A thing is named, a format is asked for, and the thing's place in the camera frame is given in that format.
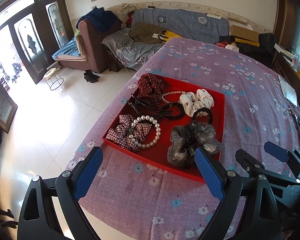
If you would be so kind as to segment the grey sheer scrunchie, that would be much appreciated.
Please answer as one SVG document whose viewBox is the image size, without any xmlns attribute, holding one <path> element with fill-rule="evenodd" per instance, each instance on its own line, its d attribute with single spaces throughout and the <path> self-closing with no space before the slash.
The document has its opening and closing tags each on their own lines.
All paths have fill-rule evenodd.
<svg viewBox="0 0 300 240">
<path fill-rule="evenodd" d="M 223 144 L 216 139 L 214 127 L 197 121 L 185 126 L 175 126 L 171 130 L 170 142 L 167 161 L 185 169 L 194 166 L 194 154 L 199 146 L 202 146 L 210 155 L 220 153 L 224 148 Z"/>
</svg>

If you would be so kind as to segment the cream cherry-print scrunchie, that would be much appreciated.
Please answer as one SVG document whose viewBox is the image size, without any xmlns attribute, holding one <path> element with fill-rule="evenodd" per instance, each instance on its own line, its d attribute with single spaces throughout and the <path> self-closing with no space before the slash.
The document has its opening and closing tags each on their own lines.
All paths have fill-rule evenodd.
<svg viewBox="0 0 300 240">
<path fill-rule="evenodd" d="M 211 109 L 214 106 L 213 97 L 205 89 L 198 89 L 196 93 L 187 92 L 179 98 L 187 116 L 193 117 L 194 113 L 201 109 Z"/>
</svg>

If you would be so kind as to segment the red white plaid scrunchie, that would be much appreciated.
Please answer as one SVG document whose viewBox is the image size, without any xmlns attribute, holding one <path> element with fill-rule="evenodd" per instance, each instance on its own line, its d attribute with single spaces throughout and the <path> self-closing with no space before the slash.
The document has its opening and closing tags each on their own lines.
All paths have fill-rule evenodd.
<svg viewBox="0 0 300 240">
<path fill-rule="evenodd" d="M 115 128 L 110 128 L 106 134 L 106 139 L 131 152 L 138 152 L 147 148 L 145 137 L 151 130 L 152 124 L 149 122 L 133 119 L 130 114 L 119 115 L 119 124 Z"/>
</svg>

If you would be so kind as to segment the dark red polka-dot scrunchie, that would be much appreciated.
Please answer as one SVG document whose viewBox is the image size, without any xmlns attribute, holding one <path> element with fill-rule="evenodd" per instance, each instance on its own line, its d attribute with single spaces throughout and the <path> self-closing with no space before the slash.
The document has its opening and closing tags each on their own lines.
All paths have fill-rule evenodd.
<svg viewBox="0 0 300 240">
<path fill-rule="evenodd" d="M 153 107 L 158 107 L 164 84 L 163 79 L 152 73 L 143 74 L 138 80 L 139 92 L 137 98 Z"/>
</svg>

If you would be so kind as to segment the black hair claw clip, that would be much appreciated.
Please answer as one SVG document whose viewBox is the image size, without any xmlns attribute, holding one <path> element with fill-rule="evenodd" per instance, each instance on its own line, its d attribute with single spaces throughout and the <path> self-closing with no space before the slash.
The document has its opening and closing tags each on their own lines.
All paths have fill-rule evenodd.
<svg viewBox="0 0 300 240">
<path fill-rule="evenodd" d="M 146 103 L 142 100 L 139 100 L 131 94 L 130 99 L 128 100 L 127 104 L 132 107 L 132 109 L 138 114 L 139 116 L 152 116 L 154 118 L 162 118 L 162 117 L 171 117 L 172 111 L 155 108 L 154 106 L 150 105 L 149 103 Z"/>
</svg>

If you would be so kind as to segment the red jewelry tray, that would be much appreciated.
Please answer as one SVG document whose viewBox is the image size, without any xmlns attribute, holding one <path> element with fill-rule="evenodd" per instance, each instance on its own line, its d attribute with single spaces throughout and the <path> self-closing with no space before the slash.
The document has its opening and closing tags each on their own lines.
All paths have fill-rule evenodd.
<svg viewBox="0 0 300 240">
<path fill-rule="evenodd" d="M 214 106 L 211 108 L 211 112 L 213 114 L 213 122 L 212 126 L 216 132 L 216 139 L 219 142 L 223 140 L 223 132 L 224 132 L 224 118 L 225 118 L 225 95 L 219 93 L 217 91 L 200 87 L 198 85 L 194 85 L 191 83 L 186 83 L 184 81 L 172 79 L 170 77 L 160 76 L 161 79 L 164 80 L 164 89 L 163 93 L 168 93 L 172 91 L 182 90 L 185 92 L 196 92 L 198 89 L 205 89 L 207 92 L 213 97 Z M 127 103 L 122 107 L 121 111 L 113 118 L 111 125 L 106 130 L 105 134 L 103 135 L 102 139 L 104 142 L 111 146 L 112 148 L 121 151 L 122 153 L 129 155 L 137 160 L 140 160 L 144 163 L 157 167 L 159 169 L 165 170 L 172 174 L 191 179 L 194 181 L 198 181 L 200 183 L 205 183 L 200 171 L 198 170 L 197 166 L 190 169 L 185 169 L 181 167 L 176 167 L 170 164 L 167 161 L 167 151 L 168 147 L 171 145 L 170 142 L 170 133 L 171 129 L 174 126 L 181 125 L 184 126 L 191 122 L 191 117 L 185 115 L 179 120 L 168 120 L 165 117 L 162 117 L 158 120 L 160 127 L 161 127 L 161 136 L 159 142 L 149 149 L 141 149 L 138 152 L 131 152 L 129 150 L 125 150 L 120 146 L 114 144 L 113 142 L 106 139 L 106 134 L 110 128 L 115 128 L 119 124 L 119 115 L 120 114 L 130 114 L 132 117 L 137 118 L 136 112 L 130 107 Z M 154 127 L 151 128 L 147 136 L 145 137 L 145 143 L 149 142 L 151 139 L 155 137 L 155 129 Z"/>
</svg>

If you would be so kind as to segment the white paper sheet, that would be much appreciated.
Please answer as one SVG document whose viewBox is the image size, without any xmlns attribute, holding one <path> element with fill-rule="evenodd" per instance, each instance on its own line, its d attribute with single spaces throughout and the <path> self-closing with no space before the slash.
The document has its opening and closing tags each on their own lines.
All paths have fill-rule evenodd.
<svg viewBox="0 0 300 240">
<path fill-rule="evenodd" d="M 284 97 L 293 104 L 295 108 L 298 107 L 298 99 L 295 89 L 287 83 L 280 75 L 279 75 L 279 82 L 281 86 L 282 93 Z"/>
</svg>

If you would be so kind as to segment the purple floral bedspread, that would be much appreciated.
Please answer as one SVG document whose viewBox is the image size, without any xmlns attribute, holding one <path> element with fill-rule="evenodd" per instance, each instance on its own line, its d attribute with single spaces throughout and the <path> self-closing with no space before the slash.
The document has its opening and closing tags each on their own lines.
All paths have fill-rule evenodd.
<svg viewBox="0 0 300 240">
<path fill-rule="evenodd" d="M 149 165 L 104 141 L 144 74 L 180 81 L 181 86 L 170 90 L 171 101 L 178 100 L 182 90 L 209 90 L 214 99 L 212 124 L 221 131 L 224 146 L 219 159 L 226 169 L 247 176 L 235 159 L 235 152 L 243 149 L 266 169 L 292 176 L 286 163 L 263 149 L 268 141 L 288 149 L 300 147 L 292 117 L 300 108 L 285 99 L 278 74 L 242 54 L 175 38 L 127 82 L 68 163 L 73 168 L 95 146 L 103 151 L 103 163 L 79 201 L 90 214 L 134 239 L 197 239 L 217 209 L 218 199 L 203 182 Z"/>
</svg>

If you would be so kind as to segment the dark wooden cabinet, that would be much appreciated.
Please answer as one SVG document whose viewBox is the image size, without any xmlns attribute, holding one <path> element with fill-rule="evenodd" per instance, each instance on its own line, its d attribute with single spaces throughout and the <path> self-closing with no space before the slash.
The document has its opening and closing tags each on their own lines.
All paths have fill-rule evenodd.
<svg viewBox="0 0 300 240">
<path fill-rule="evenodd" d="M 300 107 L 300 0 L 277 0 L 273 35 L 276 43 L 271 69 L 295 90 Z"/>
</svg>

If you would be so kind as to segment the cardboard box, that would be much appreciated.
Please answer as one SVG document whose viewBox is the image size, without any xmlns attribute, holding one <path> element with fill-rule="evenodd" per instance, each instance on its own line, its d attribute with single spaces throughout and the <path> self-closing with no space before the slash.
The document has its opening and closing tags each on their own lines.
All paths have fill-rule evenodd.
<svg viewBox="0 0 300 240">
<path fill-rule="evenodd" d="M 229 30 L 230 30 L 229 34 L 231 36 L 242 38 L 253 42 L 258 42 L 258 32 L 237 25 L 231 25 Z"/>
</svg>

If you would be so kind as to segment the blue plaid blanket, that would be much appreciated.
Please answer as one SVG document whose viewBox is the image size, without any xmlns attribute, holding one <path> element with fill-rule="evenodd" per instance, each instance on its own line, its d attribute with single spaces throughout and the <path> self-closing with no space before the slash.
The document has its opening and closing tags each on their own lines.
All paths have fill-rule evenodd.
<svg viewBox="0 0 300 240">
<path fill-rule="evenodd" d="M 207 14 L 181 9 L 138 9 L 132 15 L 132 28 L 137 23 L 160 26 L 184 38 L 214 44 L 220 36 L 229 35 L 229 21 Z"/>
</svg>

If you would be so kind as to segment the pair of black boots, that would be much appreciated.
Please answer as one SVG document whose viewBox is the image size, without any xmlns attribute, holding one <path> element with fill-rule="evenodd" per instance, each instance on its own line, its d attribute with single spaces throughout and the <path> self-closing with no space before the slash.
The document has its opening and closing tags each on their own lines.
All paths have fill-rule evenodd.
<svg viewBox="0 0 300 240">
<path fill-rule="evenodd" d="M 84 79 L 90 83 L 96 83 L 99 81 L 99 76 L 94 74 L 91 70 L 86 70 L 84 72 Z"/>
</svg>

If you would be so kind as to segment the yellow bag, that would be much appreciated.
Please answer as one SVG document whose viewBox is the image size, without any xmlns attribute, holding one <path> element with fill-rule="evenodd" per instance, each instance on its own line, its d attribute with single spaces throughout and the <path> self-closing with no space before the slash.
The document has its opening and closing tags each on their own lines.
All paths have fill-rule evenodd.
<svg viewBox="0 0 300 240">
<path fill-rule="evenodd" d="M 182 36 L 172 32 L 172 31 L 164 31 L 163 34 L 158 34 L 158 39 L 160 39 L 163 43 L 168 42 L 169 40 L 173 39 L 173 38 L 177 38 L 180 37 L 182 38 Z"/>
</svg>

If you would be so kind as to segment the grey striped pillow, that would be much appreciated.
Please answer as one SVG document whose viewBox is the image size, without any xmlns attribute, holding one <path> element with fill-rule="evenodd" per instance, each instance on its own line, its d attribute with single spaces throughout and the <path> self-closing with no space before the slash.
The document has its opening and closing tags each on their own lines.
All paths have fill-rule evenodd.
<svg viewBox="0 0 300 240">
<path fill-rule="evenodd" d="M 101 44 L 104 52 L 110 52 L 114 60 L 136 72 L 163 46 L 162 43 L 145 44 L 135 42 L 128 28 L 122 28 L 106 36 Z"/>
</svg>

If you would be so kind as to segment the olive brown garment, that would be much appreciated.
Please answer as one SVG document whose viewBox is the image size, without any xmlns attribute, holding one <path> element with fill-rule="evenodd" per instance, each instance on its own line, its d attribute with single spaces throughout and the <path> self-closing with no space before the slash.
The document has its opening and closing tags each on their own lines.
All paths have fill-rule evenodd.
<svg viewBox="0 0 300 240">
<path fill-rule="evenodd" d="M 157 37 L 153 37 L 154 34 L 164 35 L 166 29 L 147 23 L 136 23 L 129 35 L 135 42 L 141 42 L 144 44 L 156 44 L 161 43 L 161 40 Z"/>
</svg>

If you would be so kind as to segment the dark wooden glass door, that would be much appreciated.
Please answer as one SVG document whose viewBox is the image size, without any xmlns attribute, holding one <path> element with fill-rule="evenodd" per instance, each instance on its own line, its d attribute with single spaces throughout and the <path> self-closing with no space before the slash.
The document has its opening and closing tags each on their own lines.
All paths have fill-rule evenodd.
<svg viewBox="0 0 300 240">
<path fill-rule="evenodd" d="M 39 83 L 72 33 L 65 0 L 7 2 L 0 12 L 0 130 L 9 132 L 18 109 L 12 85 L 24 73 Z"/>
</svg>

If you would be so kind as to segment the dark blue clothing pile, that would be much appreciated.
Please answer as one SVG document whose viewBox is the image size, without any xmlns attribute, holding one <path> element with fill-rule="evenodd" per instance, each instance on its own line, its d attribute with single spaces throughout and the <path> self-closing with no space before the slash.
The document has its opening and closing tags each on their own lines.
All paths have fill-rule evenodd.
<svg viewBox="0 0 300 240">
<path fill-rule="evenodd" d="M 121 22 L 120 19 L 110 10 L 105 10 L 104 7 L 93 8 L 86 15 L 78 19 L 76 28 L 82 20 L 88 19 L 90 23 L 100 32 L 106 33 L 116 22 Z"/>
</svg>

